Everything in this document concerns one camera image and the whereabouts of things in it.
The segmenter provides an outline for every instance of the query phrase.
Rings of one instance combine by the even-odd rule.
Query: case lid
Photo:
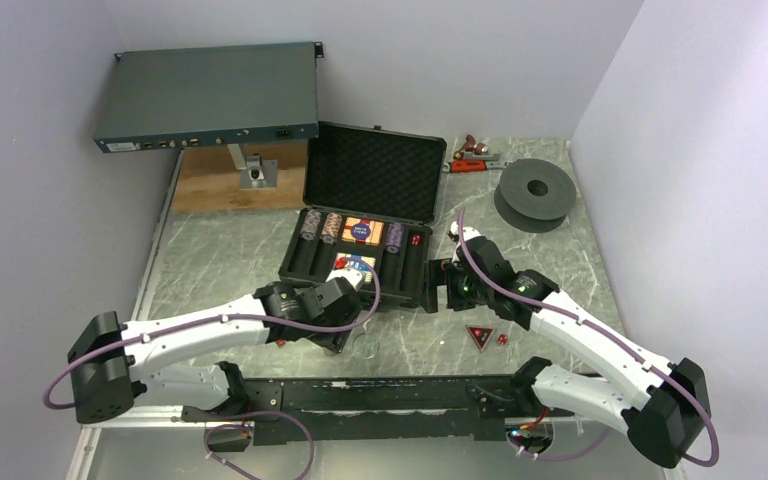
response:
[[[310,140],[304,201],[417,223],[434,221],[446,141],[319,122]]]

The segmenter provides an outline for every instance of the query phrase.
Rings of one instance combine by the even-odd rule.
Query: black round disc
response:
[[[533,158],[517,160],[502,172],[493,200],[514,228],[545,233],[561,225],[575,206],[575,184],[560,167]]]

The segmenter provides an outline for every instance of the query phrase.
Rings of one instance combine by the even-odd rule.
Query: gray marble surface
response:
[[[575,180],[566,141],[561,139],[479,139],[505,159],[540,158],[560,166]],[[449,150],[462,138],[448,140]],[[533,268],[556,280],[562,288],[619,332],[623,332],[602,266],[590,221],[579,195],[567,221],[545,234],[520,232],[505,223],[493,206],[500,171],[444,174],[432,225],[429,258],[451,256],[454,244],[446,226],[466,207],[466,223],[492,239],[514,268]],[[188,313],[229,302],[278,279],[298,216],[297,210],[240,211],[176,216],[150,306],[150,319]],[[591,371],[563,348],[499,320],[483,307],[464,312],[391,309],[369,323],[367,339],[378,344],[367,358],[354,339],[342,354],[328,357],[310,342],[284,347],[262,345],[232,348],[192,359],[191,365],[228,360],[247,377],[339,377],[396,375],[454,375],[513,373],[532,356],[542,356],[573,371]],[[505,346],[490,344],[483,352],[469,338],[466,325],[489,326],[508,335]]]

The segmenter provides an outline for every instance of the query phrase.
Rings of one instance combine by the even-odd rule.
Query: white label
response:
[[[107,149],[111,152],[130,152],[132,150],[136,150],[137,147],[135,147],[132,142],[108,143]]]

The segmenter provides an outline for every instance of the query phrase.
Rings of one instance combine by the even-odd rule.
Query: wooden board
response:
[[[278,186],[240,190],[240,171],[227,147],[188,149],[181,164],[172,211],[214,212],[304,206],[307,141],[246,145],[246,155],[278,160]]]

